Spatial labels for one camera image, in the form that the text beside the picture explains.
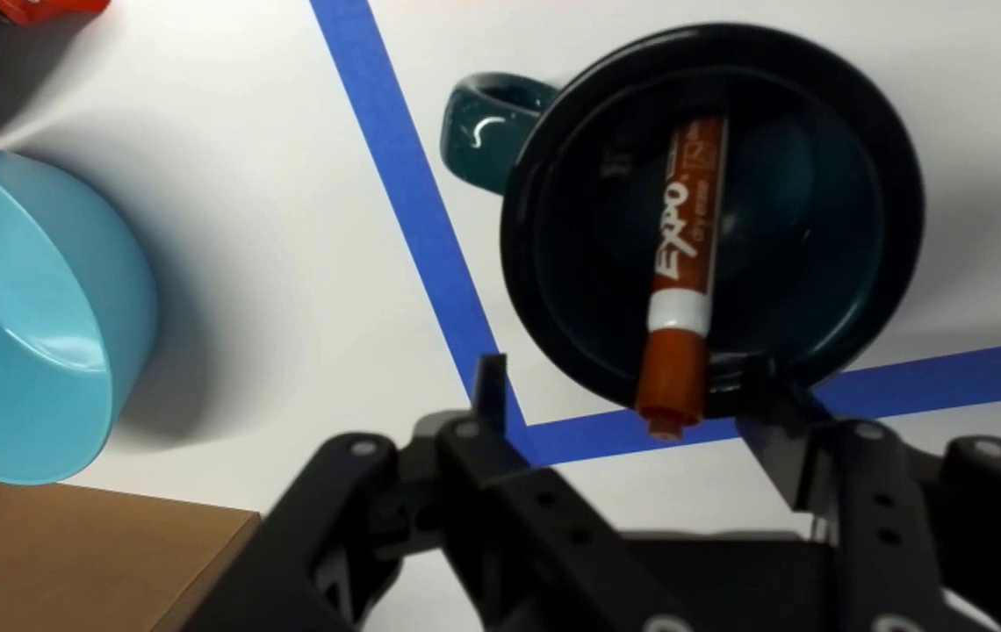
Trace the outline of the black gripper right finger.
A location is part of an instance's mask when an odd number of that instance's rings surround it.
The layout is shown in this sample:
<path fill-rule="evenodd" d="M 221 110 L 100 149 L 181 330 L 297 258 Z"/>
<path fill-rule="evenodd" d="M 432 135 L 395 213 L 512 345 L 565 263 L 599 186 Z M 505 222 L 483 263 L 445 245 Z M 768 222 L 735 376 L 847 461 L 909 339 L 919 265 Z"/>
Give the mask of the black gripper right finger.
<path fill-rule="evenodd" d="M 831 632 L 986 632 L 945 592 L 928 499 L 888 424 L 835 419 L 764 352 L 711 357 L 711 408 L 831 549 Z"/>

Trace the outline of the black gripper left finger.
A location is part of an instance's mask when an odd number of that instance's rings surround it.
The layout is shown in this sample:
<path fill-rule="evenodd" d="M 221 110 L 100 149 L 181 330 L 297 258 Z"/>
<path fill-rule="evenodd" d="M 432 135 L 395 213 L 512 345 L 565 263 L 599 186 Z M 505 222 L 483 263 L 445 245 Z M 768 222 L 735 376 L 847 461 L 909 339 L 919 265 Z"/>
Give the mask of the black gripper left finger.
<path fill-rule="evenodd" d="M 505 357 L 437 434 L 443 553 L 487 632 L 689 632 L 684 605 L 553 465 L 505 439 Z"/>

